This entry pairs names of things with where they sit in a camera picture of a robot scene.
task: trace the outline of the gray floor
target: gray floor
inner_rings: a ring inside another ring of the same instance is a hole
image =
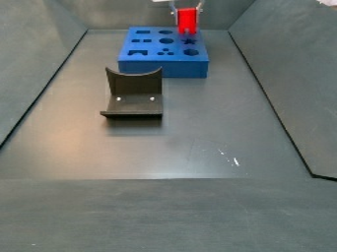
[[[203,31],[210,76],[163,80],[162,120],[100,116],[124,36],[86,35],[1,150],[1,178],[309,177],[226,31]]]

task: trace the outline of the hole in foam block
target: hole in foam block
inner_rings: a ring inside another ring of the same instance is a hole
[[[172,43],[172,42],[174,42],[174,39],[172,39],[172,38],[168,38],[168,37],[164,37],[164,38],[160,38],[160,39],[159,39],[159,42],[160,42],[160,43]]]
[[[186,49],[184,54],[188,55],[188,56],[195,56],[195,55],[199,54],[199,51],[195,50],[195,49]]]
[[[160,31],[159,33],[162,33],[162,34],[171,34],[171,33],[172,33],[172,31],[167,31],[167,30],[164,30],[164,31]]]
[[[143,56],[146,56],[147,50],[130,50],[127,55],[132,56],[134,54],[142,54]]]
[[[148,31],[148,30],[139,30],[139,31],[136,31],[135,33],[136,33],[136,34],[150,34],[151,31]]]

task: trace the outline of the red object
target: red object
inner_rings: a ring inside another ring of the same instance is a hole
[[[178,30],[179,33],[197,33],[197,8],[178,9]]]

